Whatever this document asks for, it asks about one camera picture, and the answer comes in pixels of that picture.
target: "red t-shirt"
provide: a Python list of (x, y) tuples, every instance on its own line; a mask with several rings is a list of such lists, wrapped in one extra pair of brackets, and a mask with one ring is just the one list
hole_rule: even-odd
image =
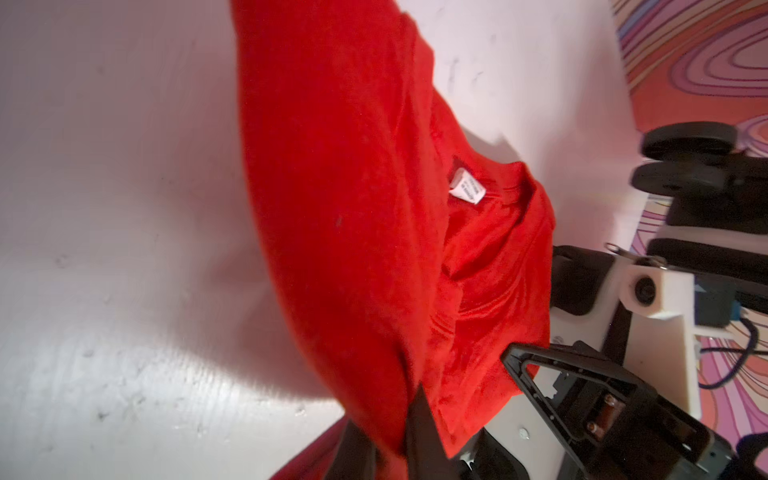
[[(547, 345), (554, 217), (522, 163), (475, 153), (433, 56), (387, 0), (234, 0), (244, 163), (300, 349), (402, 454), (421, 382), (454, 455), (519, 393), (500, 356)], [(451, 197), (464, 167), (486, 189)]]

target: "colorful wallpaper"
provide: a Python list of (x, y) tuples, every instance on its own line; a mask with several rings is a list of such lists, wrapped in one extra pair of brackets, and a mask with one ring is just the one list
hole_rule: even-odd
[[(637, 128), (643, 132), (682, 121), (721, 121), (740, 129), (740, 147), (768, 157), (768, 0), (611, 0)], [(632, 243), (644, 253), (670, 201), (650, 196)], [(750, 313), (768, 346), (768, 317)], [(702, 346), (746, 345), (701, 339)], [(714, 382), (736, 355), (706, 354), (700, 378)], [(732, 445), (768, 431), (768, 359), (752, 357), (722, 389), (701, 391), (703, 422)], [(758, 458), (768, 471), (768, 454)]]

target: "black wheel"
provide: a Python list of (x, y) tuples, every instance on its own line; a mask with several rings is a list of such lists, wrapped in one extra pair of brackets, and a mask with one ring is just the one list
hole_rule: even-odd
[(632, 186), (668, 197), (713, 197), (725, 191), (728, 175), (695, 162), (653, 162), (634, 169)]
[(734, 126), (715, 121), (666, 125), (645, 134), (641, 153), (654, 160), (701, 160), (712, 164), (733, 150), (737, 135)]

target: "dark red fabric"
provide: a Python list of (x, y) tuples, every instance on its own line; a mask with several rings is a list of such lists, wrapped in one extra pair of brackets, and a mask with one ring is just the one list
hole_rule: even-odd
[[(432, 51), (386, 0), (234, 0), (244, 162), (296, 343), (376, 444), (402, 454), (424, 384), (448, 455), (546, 345), (553, 213), (522, 163), (476, 154)], [(488, 190), (450, 197), (465, 167)]]

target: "white clothing tag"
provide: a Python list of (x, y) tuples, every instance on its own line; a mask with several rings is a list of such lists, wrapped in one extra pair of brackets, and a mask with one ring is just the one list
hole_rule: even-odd
[(448, 193), (456, 198), (477, 205), (485, 196), (485, 187), (470, 174), (465, 168), (459, 168), (453, 176)]

